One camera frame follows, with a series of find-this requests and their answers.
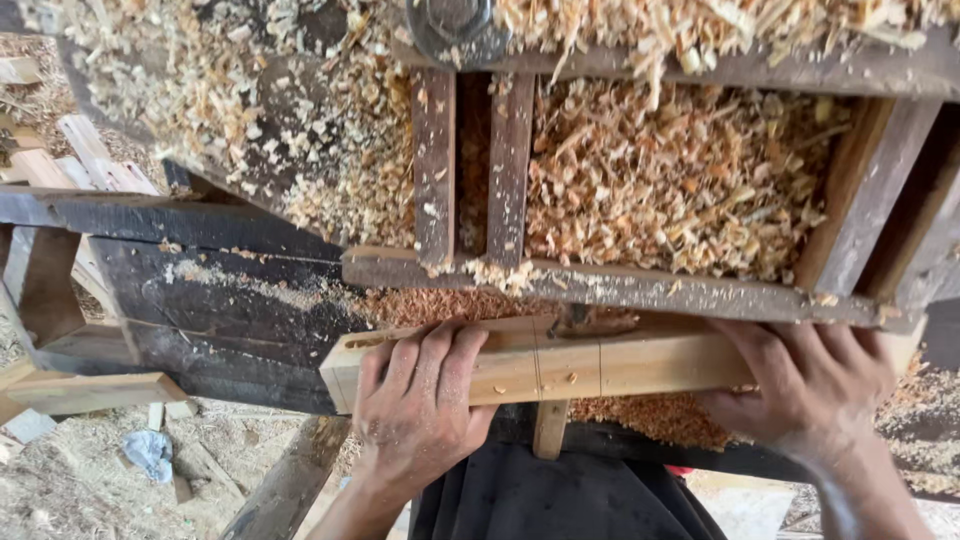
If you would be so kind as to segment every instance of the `wood scrap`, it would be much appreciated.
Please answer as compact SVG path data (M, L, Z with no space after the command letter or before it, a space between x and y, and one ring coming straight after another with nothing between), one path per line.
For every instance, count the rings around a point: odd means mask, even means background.
M7 388L7 395L45 414L75 414L187 399L177 384L162 373L18 382Z
M163 402L150 404L147 413L147 428L154 431L160 431L163 428Z
M4 424L4 429L21 444L28 444L30 441L53 431L56 427L57 422L53 418L50 418L47 414L40 414L31 408L24 410Z
M291 540L338 461L350 420L312 416L301 425L250 498L220 535L221 540Z
M40 65L28 57L0 59L0 85L32 85L39 83Z
M182 402L172 402L166 404L167 406L167 416L173 420L182 420L184 418L190 418L197 414L197 411L200 410L200 407L197 406L197 403L193 400L185 400Z
M118 448L114 456L116 457L117 463L124 469L127 469L129 471L130 469L135 467L135 465L133 465L133 462L130 461L130 459L127 457L126 454L124 454L122 448Z

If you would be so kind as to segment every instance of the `wood block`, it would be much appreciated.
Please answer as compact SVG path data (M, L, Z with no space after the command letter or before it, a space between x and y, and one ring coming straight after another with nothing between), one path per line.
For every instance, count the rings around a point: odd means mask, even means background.
M196 415L198 410L200 410L200 407L197 406L197 403L193 400L172 402L167 404L167 416L173 420L190 418L191 416Z
M187 399L173 380L162 373L19 382L7 390L7 395L45 414L73 414Z
M150 404L150 412L147 414L147 428L154 431L160 431L163 428L163 402Z
M493 96L487 259L505 267L518 266L523 256L527 167L536 91L536 75L514 73L513 86L507 95Z
M40 64L29 57L0 59L0 84L32 85L40 82Z
M474 363L471 405L557 400L560 396L568 399L695 391L755 383L733 344L700 319L666 315L652 318L640 331L555 340L545 339L537 330L549 328L548 322L545 317L517 317L477 323L490 331L490 337ZM882 334L882 339L889 342L898 374L906 370L924 327L925 318L912 335ZM320 369L337 412L349 413L353 406L363 354L384 340L414 330L341 336ZM569 380L572 373L577 374L573 383Z
M417 258L425 264L453 259L456 240L457 74L439 69L411 73L414 126L414 204Z
M193 499L193 489L190 488L190 482L184 477L174 474L174 497L177 498L177 504L183 504Z
M600 343L593 337L547 337L551 319L536 319L540 398L566 400L585 393L600 395Z
M534 431L536 457L551 461L560 457L569 407L570 400L550 400L537 405L537 427Z

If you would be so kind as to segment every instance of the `man's right hand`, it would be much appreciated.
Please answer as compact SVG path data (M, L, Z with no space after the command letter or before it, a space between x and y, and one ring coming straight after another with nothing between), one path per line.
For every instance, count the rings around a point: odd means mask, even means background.
M722 426L800 461L831 460L874 436L877 406L896 383L882 334L844 325L713 321L743 355L760 392L711 392Z
M714 321L759 392L710 392L703 404L813 474L827 538L931 538L873 417L894 388L884 335L843 325Z

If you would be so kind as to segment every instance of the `wood shaving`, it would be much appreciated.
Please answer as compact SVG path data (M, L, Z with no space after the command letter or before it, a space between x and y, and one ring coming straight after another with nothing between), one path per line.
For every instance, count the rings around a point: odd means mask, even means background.
M733 440L689 393L572 400L569 418L573 422L615 422L670 445L717 452Z
M923 29L960 19L957 0L501 0L497 24L513 32L508 51L560 52L556 82L574 49L625 46L626 67L645 78L655 99L669 54L686 73L702 73L717 57L746 53L758 42L776 65L796 56L819 61L874 40L907 50L925 43Z
M665 85L649 112L650 95L635 81L539 88L527 257L792 283L826 219L814 194L847 102Z
M306 43L300 24L324 2L20 4L28 26L63 15L93 104L142 121L158 156L262 194L328 241L413 245L410 84L390 54L388 2L340 2L347 33L327 44Z

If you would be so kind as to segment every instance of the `wooden post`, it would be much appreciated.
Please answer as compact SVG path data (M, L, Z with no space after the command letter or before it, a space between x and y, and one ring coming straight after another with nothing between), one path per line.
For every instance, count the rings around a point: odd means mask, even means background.
M414 203L417 259L444 264L453 259L457 176L455 134L457 74L415 69L412 74Z
M220 534L220 540L289 540L330 476L350 420L312 416Z
M505 95L493 96L487 259L500 266L518 266L523 257L527 167L536 91L536 75L515 73L510 90Z
M534 431L534 455L540 459L560 457L564 445L566 411L570 400L540 402L537 405L537 427Z
M86 324L70 285L80 235L48 227L16 227L3 282L23 328L40 348Z
M834 152L827 221L794 267L799 288L850 296L942 102L864 98Z

